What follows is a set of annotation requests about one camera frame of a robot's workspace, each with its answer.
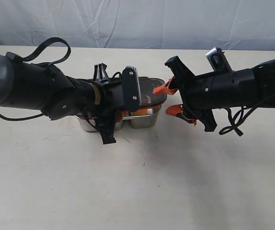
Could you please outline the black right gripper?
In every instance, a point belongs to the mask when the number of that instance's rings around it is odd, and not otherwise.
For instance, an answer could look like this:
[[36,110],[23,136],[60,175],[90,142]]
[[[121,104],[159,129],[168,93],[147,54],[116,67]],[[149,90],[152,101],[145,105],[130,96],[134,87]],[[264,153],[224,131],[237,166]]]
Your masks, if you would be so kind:
[[166,114],[197,125],[204,124],[206,132],[213,132],[217,123],[212,110],[247,106],[255,103],[255,76],[252,69],[213,71],[194,75],[178,56],[169,58],[165,65],[174,76],[155,87],[154,95],[174,95],[178,90],[182,105],[172,105]]

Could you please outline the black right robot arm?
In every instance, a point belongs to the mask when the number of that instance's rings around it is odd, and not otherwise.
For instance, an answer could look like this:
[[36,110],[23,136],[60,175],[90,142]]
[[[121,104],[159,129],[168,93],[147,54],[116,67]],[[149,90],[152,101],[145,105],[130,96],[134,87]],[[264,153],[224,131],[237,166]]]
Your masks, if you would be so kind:
[[213,71],[194,75],[178,56],[165,65],[173,72],[168,82],[155,87],[154,95],[173,95],[180,92],[182,103],[170,106],[166,114],[190,124],[200,121],[206,132],[213,132],[217,123],[213,110],[227,111],[229,126],[219,131],[225,135],[235,131],[257,108],[275,108],[275,59],[253,68],[234,71],[224,55],[208,58]]

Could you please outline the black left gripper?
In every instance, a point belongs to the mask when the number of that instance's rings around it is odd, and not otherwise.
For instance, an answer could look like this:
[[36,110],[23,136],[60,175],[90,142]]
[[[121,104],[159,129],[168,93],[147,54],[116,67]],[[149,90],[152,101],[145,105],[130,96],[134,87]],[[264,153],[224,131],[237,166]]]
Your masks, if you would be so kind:
[[94,65],[94,74],[90,84],[94,87],[96,108],[86,109],[87,123],[99,132],[103,144],[116,143],[114,131],[116,123],[123,120],[123,111],[113,103],[113,90],[120,92],[117,87],[121,84],[121,72],[109,77],[106,72],[107,65],[99,63]]

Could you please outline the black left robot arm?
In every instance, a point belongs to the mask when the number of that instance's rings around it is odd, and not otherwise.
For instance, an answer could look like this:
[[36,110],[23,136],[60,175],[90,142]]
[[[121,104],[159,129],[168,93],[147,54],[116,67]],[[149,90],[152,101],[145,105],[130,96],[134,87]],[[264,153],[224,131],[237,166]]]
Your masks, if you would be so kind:
[[0,55],[0,107],[37,110],[50,120],[82,114],[88,121],[92,116],[103,143],[112,144],[117,107],[111,97],[110,88],[69,77],[53,64],[29,64],[10,52]]

